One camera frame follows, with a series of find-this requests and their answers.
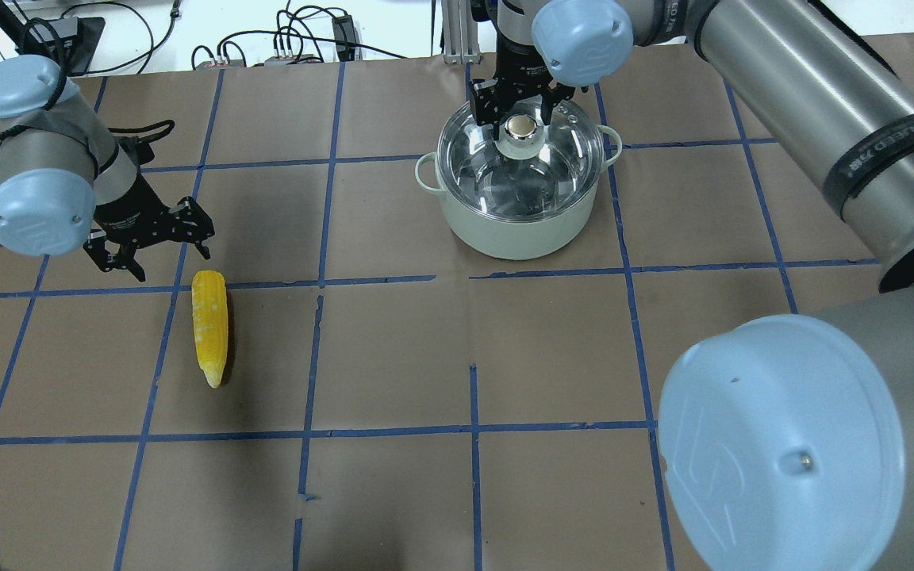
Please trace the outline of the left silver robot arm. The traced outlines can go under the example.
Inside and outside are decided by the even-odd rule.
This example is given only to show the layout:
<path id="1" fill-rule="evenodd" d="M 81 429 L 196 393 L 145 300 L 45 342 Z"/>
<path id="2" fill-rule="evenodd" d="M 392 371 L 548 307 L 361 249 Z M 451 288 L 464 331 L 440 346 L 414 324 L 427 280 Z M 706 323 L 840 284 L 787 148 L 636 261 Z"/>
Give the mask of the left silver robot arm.
<path id="1" fill-rule="evenodd" d="M 138 282 L 136 253 L 157 243 L 192 243 L 210 257 L 211 217 L 192 197 L 165 205 L 142 174 L 173 120 L 106 127 L 60 63 L 21 55 L 0 62 L 0 122 L 0 248 L 81 249 L 100 271 Z"/>

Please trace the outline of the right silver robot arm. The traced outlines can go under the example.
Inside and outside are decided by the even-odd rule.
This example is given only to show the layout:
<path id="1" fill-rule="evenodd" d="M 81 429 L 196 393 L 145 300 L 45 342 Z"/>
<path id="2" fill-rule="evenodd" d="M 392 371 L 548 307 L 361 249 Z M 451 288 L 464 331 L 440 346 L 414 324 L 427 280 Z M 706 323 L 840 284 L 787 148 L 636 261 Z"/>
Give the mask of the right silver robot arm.
<path id="1" fill-rule="evenodd" d="M 906 79 L 810 1 L 658 1 L 603 81 L 650 135 L 610 176 L 619 275 L 468 254 L 475 538 L 487 570 L 849 570 L 863 392 L 794 346 L 830 278 L 871 272 L 852 332 L 900 409 L 908 480 L 879 564 L 914 570 L 914 123 Z"/>

